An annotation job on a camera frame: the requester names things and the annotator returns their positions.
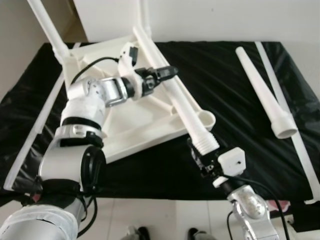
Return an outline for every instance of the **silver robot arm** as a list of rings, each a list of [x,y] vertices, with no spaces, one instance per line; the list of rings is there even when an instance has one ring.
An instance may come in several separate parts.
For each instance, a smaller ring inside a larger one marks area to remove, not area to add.
[[[239,176],[246,169],[245,152],[239,147],[221,147],[203,156],[190,139],[188,145],[202,177],[213,178],[213,186],[222,189],[232,203],[232,212],[241,224],[244,239],[279,240],[266,201],[250,185],[228,178]]]

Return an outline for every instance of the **white plastic tube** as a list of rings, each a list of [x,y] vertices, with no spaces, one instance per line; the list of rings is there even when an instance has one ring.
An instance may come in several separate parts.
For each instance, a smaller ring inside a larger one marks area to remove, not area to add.
[[[157,46],[147,36],[141,26],[134,27],[133,32],[139,42],[140,48],[143,50],[143,53],[153,68],[161,68],[169,65],[167,61],[163,60],[158,52]],[[181,120],[192,139],[192,144],[202,155],[218,149],[220,147],[219,143],[203,126],[199,117],[189,104],[186,96],[181,91],[177,80],[180,79],[178,76],[175,76],[173,79],[164,81],[162,84],[177,113],[181,117]]]
[[[28,0],[28,3],[45,35],[49,39],[55,57],[62,63],[63,57],[68,57],[70,55],[67,45],[62,41],[41,0]]]
[[[238,47],[235,52],[251,82],[251,85],[254,88],[255,93],[270,119],[274,135],[278,139],[286,139],[294,135],[298,129],[292,119],[292,116],[280,107],[244,48]]]
[[[151,38],[151,27],[149,21],[148,0],[136,0],[137,7],[137,24],[142,26],[145,33]]]

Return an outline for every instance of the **black cable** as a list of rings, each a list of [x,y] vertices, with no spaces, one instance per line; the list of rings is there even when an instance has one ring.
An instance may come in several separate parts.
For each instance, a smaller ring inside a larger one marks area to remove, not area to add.
[[[285,220],[285,215],[284,212],[282,211],[281,205],[279,203],[279,200],[277,198],[277,196],[265,185],[263,185],[262,183],[258,182],[258,181],[254,181],[254,180],[250,180],[250,179],[246,179],[246,178],[242,178],[242,177],[238,177],[238,176],[228,176],[228,175],[222,175],[222,177],[225,177],[227,179],[233,179],[233,180],[237,180],[237,181],[242,181],[245,182],[247,184],[254,184],[257,185],[261,188],[263,188],[264,190],[266,190],[273,198],[273,200],[275,201],[275,204],[277,206],[277,208],[279,209],[279,213],[280,213],[280,217],[281,217],[281,221],[283,224],[283,230],[284,230],[284,234],[285,234],[285,238],[286,240],[290,240],[290,236],[289,236],[289,232],[288,232],[288,228],[287,228],[287,223]]]
[[[226,225],[228,227],[228,232],[229,232],[229,236],[230,236],[230,239],[231,240],[234,240],[233,237],[232,237],[232,234],[231,234],[231,230],[230,230],[230,223],[229,223],[229,219],[230,219],[230,216],[233,212],[229,212],[228,216],[226,217]]]
[[[81,222],[83,222],[84,220],[86,220],[86,218],[88,216],[88,206],[86,204],[85,199],[82,196],[78,197],[78,199],[81,201],[83,208],[84,208],[84,212],[85,212],[84,218],[81,219]]]
[[[94,197],[93,198],[93,205],[94,205],[94,212],[93,212],[93,216],[90,220],[90,222],[88,223],[87,226],[85,226],[80,232],[78,232],[77,238],[81,237],[83,234],[85,234],[90,228],[91,226],[94,224],[96,218],[97,218],[97,214],[98,214],[98,204],[97,204],[97,199]]]
[[[93,202],[94,200],[94,197],[92,196],[88,202],[88,205],[86,206],[87,208],[90,207],[91,203]]]
[[[93,65],[97,64],[98,62],[101,62],[103,60],[113,60],[115,61],[116,63],[119,62],[119,59],[118,58],[115,58],[115,57],[110,57],[110,56],[104,56],[104,57],[100,57],[98,58],[97,60],[94,60],[93,62],[89,63],[87,66],[85,66],[83,69],[81,69],[75,76],[74,78],[72,79],[72,82],[71,84],[74,84],[77,79],[85,72],[87,71],[89,68],[91,68]]]

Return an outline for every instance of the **floor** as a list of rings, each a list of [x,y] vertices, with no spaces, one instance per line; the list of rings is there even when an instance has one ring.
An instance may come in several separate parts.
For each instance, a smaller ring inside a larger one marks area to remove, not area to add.
[[[98,215],[90,230],[80,240],[120,240],[126,235],[128,226],[146,226],[152,240],[186,240],[191,227],[207,231],[217,240],[229,240],[226,217],[231,210],[227,201],[173,201],[157,199],[113,199],[98,198]],[[0,224],[21,207],[12,201],[0,208]],[[91,219],[93,204],[88,209]],[[284,232],[279,218],[272,220],[280,239]],[[319,240],[320,230],[296,233],[288,225],[291,240]],[[242,230],[232,215],[230,228],[234,240],[243,240]]]

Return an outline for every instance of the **white wall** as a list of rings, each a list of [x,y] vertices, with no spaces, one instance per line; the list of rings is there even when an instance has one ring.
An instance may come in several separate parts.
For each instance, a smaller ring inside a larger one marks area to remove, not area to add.
[[[135,0],[74,0],[90,42],[131,33]],[[148,0],[154,41],[281,41],[320,97],[319,0]]]
[[[60,33],[72,19],[67,0],[43,0]],[[48,42],[27,0],[0,0],[0,100]]]

